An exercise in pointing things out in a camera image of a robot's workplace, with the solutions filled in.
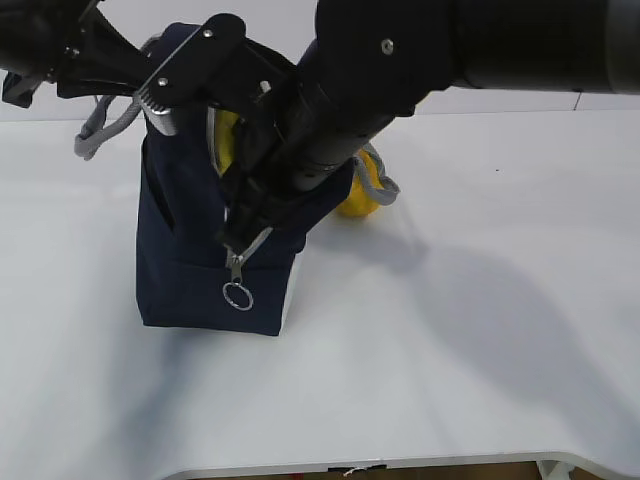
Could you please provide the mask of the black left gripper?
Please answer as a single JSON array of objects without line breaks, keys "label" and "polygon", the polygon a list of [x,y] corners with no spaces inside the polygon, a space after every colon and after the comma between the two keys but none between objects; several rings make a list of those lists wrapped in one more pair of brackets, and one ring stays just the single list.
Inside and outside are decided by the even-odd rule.
[{"label": "black left gripper", "polygon": [[131,96],[150,77],[150,60],[91,0],[3,1],[3,100],[31,100],[44,83],[63,99]]}]

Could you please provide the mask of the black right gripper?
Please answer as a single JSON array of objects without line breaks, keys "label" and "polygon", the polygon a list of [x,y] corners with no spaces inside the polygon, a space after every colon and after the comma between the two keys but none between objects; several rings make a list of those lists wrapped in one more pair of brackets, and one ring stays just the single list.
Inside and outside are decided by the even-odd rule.
[{"label": "black right gripper", "polygon": [[[320,13],[298,63],[219,14],[170,25],[152,47],[177,131],[142,145],[141,242],[177,250],[297,250],[348,195],[355,154],[415,109],[415,32],[405,13]],[[239,115],[220,177],[213,114]]]}]

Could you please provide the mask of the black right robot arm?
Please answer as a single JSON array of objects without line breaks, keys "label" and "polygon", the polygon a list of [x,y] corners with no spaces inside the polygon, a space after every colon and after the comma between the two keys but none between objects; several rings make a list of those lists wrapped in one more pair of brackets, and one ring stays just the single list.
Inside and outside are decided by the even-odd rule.
[{"label": "black right robot arm", "polygon": [[277,228],[398,117],[450,87],[637,94],[635,1],[321,1],[295,64],[209,19],[139,91],[155,128],[179,108],[239,116],[223,177],[221,242],[244,251]]}]

